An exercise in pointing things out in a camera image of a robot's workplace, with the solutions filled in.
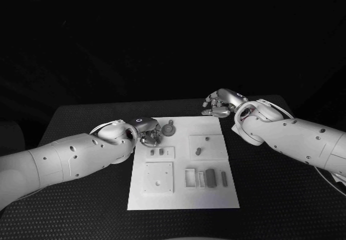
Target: dark background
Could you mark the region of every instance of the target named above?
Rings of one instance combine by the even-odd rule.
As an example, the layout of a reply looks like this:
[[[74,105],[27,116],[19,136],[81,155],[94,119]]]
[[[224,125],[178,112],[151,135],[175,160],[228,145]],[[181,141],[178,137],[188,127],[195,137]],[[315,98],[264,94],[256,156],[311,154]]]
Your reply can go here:
[[[220,88],[279,94],[298,118],[346,131],[345,1],[135,5],[2,8],[0,118],[19,123],[28,149],[63,105],[205,98]]]

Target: textured tablecloth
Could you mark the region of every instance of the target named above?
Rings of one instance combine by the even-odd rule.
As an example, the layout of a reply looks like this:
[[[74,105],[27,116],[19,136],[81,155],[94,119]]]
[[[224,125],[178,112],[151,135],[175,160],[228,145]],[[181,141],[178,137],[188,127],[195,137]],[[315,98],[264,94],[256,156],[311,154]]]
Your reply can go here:
[[[279,95],[249,98],[289,110]],[[185,99],[63,106],[40,145],[90,133],[113,120],[201,116],[202,103],[204,99]],[[346,197],[311,165],[266,143],[253,146],[241,139],[231,130],[233,117],[220,121],[240,209],[128,211],[132,155],[126,162],[14,202],[0,219],[0,240],[346,239]]]

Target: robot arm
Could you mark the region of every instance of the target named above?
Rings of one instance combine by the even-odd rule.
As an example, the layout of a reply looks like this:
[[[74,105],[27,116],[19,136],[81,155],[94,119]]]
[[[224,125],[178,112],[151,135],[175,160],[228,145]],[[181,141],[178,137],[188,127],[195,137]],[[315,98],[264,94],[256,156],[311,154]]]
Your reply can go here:
[[[138,144],[161,143],[158,120],[140,118],[102,125],[102,130],[66,137],[50,144],[0,157],[0,210],[42,188],[83,178],[110,164],[125,162]]]
[[[234,112],[233,130],[250,144],[260,146],[267,142],[282,154],[346,177],[346,133],[344,131],[293,118],[290,114],[290,119],[285,119],[282,113],[273,108],[273,103],[263,99],[249,101],[230,89],[220,89],[213,93],[204,107],[208,102],[213,102],[213,109],[205,110],[202,114],[226,118]]]

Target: black table surface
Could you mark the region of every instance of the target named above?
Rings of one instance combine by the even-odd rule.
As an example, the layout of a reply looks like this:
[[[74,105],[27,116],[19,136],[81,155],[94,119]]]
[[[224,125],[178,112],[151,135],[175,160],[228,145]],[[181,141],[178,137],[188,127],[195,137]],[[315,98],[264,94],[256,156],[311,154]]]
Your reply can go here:
[[[249,98],[289,110],[279,95]],[[201,116],[202,103],[204,99],[181,99],[63,106],[40,145],[90,133],[119,119]],[[240,208],[128,211],[132,155],[126,162],[14,202],[0,219],[0,240],[346,239],[346,197],[313,166],[266,143],[249,144],[231,130],[231,116],[220,122]]]

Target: small component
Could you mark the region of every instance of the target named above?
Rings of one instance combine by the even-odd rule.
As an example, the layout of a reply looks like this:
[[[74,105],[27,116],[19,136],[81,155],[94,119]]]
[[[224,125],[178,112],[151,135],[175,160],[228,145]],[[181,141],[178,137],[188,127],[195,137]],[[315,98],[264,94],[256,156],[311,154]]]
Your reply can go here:
[[[205,189],[207,188],[205,173],[202,171],[198,173],[198,181],[200,181],[200,188]]]
[[[201,149],[201,147],[197,149],[197,155],[200,156],[201,155],[201,151],[202,151],[202,149]]]
[[[215,188],[217,185],[217,177],[215,177],[215,170],[214,169],[208,169],[205,171],[205,175],[207,175],[207,185],[210,188]]]
[[[195,168],[185,169],[185,187],[188,189],[195,189],[197,188]]]
[[[177,133],[177,127],[174,126],[174,120],[169,120],[168,124],[162,127],[162,134],[171,137]]]
[[[224,187],[227,187],[228,186],[228,178],[227,178],[227,172],[226,171],[221,173],[221,177],[223,177]]]

